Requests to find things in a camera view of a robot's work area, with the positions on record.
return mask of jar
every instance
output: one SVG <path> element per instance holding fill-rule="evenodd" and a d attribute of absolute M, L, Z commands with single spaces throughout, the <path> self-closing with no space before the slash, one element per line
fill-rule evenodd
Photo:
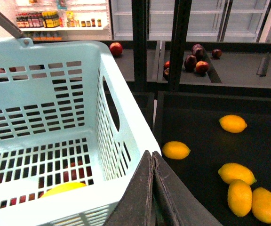
<path fill-rule="evenodd" d="M 95 19 L 92 18 L 92 27 L 96 27 Z"/>

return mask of black display tray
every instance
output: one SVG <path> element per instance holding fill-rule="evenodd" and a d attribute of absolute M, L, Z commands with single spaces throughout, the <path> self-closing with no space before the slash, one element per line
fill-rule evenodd
<path fill-rule="evenodd" d="M 164 63 L 170 60 L 170 42 L 162 42 L 162 48 L 159 56 L 159 73 L 158 73 L 158 83 L 168 83 L 165 78 L 163 78 Z M 183 62 L 185 61 L 187 55 L 191 54 L 191 48 L 185 50 L 183 56 Z M 204 61 L 212 64 L 208 55 L 203 58 Z M 205 74 L 199 74 L 196 72 L 187 72 L 184 65 L 182 66 L 180 84 L 210 84 L 212 82 L 220 82 L 216 71 L 208 70 Z"/>
<path fill-rule="evenodd" d="M 187 42 L 185 51 L 189 53 L 196 42 Z M 180 92 L 193 92 L 205 94 L 225 94 L 250 97 L 271 97 L 271 44 L 269 43 L 233 43 L 233 42 L 200 42 L 205 48 L 208 59 L 214 67 L 212 82 L 203 82 L 196 78 L 195 81 L 183 79 L 184 67 L 179 85 Z M 169 56 L 171 42 L 162 43 L 158 90 L 168 91 L 167 82 L 162 78 L 165 54 Z M 214 60 L 211 51 L 219 48 L 223 51 L 220 60 Z M 261 59 L 270 53 L 270 62 L 265 77 L 256 75 Z"/>
<path fill-rule="evenodd" d="M 238 134 L 223 130 L 219 119 L 243 117 L 248 126 Z M 271 98 L 159 92 L 153 131 L 160 147 L 181 141 L 191 149 L 183 160 L 164 159 L 193 195 L 224 226 L 263 226 L 250 212 L 235 216 L 227 205 L 228 184 L 220 167 L 237 162 L 250 168 L 257 182 L 251 187 L 271 191 Z"/>
<path fill-rule="evenodd" d="M 125 81 L 135 81 L 133 41 L 112 40 L 101 42 L 105 43 L 107 46 L 110 46 L 113 42 L 119 42 L 122 45 L 122 55 L 119 57 L 114 57 L 114 59 L 118 64 Z M 147 42 L 147 82 L 157 82 L 159 52 L 160 41 Z"/>
<path fill-rule="evenodd" d="M 223 52 L 219 60 L 213 59 L 208 52 L 223 84 L 271 87 L 271 54 L 266 76 L 259 76 L 256 73 L 266 53 L 226 52 L 224 49 Z"/>

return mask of shopping basket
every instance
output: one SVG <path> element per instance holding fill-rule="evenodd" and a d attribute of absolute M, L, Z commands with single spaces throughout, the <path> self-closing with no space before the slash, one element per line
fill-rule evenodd
<path fill-rule="evenodd" d="M 0 226 L 102 225 L 159 151 L 108 47 L 0 39 L 0 69 Z M 39 198 L 70 181 L 89 186 Z"/>

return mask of basket handle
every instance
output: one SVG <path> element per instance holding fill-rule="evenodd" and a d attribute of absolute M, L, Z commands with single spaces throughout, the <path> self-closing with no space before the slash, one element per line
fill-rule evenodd
<path fill-rule="evenodd" d="M 14 38 L 23 38 L 23 32 L 16 27 L 7 17 L 0 12 L 0 26 L 9 32 Z"/>

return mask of basket bottom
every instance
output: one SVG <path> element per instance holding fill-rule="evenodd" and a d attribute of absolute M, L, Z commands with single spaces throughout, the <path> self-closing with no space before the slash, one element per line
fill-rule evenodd
<path fill-rule="evenodd" d="M 66 182 L 105 181 L 93 132 L 57 138 L 0 152 L 0 209 L 38 199 Z"/>

